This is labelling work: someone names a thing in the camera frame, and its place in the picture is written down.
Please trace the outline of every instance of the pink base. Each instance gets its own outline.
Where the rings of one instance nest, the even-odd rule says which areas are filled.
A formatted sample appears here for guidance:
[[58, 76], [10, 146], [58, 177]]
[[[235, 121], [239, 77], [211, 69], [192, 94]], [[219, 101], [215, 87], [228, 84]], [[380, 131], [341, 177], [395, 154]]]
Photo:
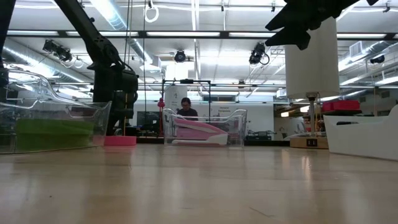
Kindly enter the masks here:
[[137, 137], [135, 136], [106, 136], [105, 146], [135, 146]]

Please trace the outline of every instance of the clear plastic bin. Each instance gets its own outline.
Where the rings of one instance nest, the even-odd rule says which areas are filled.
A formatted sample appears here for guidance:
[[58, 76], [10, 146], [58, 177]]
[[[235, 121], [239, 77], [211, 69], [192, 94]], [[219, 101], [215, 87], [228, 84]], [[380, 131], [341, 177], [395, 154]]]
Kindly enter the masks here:
[[18, 70], [9, 71], [6, 91], [0, 102], [0, 153], [103, 146], [110, 102], [59, 97], [43, 76]]
[[185, 146], [243, 146], [246, 110], [228, 117], [183, 117], [163, 110], [165, 144]]

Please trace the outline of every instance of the person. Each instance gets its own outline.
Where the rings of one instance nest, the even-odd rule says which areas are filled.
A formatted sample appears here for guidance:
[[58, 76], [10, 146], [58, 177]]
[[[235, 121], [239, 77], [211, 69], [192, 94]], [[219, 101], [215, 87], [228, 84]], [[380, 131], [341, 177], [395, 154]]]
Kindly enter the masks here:
[[177, 114], [181, 116], [198, 116], [198, 112], [191, 108], [191, 100], [188, 97], [184, 97], [181, 100], [182, 109], [178, 110]]

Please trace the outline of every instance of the red box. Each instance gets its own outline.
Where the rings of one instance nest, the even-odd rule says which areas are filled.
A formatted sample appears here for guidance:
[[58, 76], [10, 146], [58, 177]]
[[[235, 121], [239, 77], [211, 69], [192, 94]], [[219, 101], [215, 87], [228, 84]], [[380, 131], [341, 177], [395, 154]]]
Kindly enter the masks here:
[[322, 105], [323, 112], [336, 110], [361, 110], [361, 105], [358, 100], [340, 100], [336, 102], [327, 102]]

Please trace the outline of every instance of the white lampshade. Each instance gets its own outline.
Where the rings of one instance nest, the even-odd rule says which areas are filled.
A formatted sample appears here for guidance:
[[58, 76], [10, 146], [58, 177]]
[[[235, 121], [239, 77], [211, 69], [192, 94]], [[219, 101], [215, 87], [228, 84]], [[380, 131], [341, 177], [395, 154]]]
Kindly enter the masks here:
[[307, 93], [319, 93], [322, 97], [339, 95], [335, 19], [323, 21], [319, 29], [308, 33], [311, 40], [307, 49], [285, 46], [287, 96], [302, 99], [307, 98]]

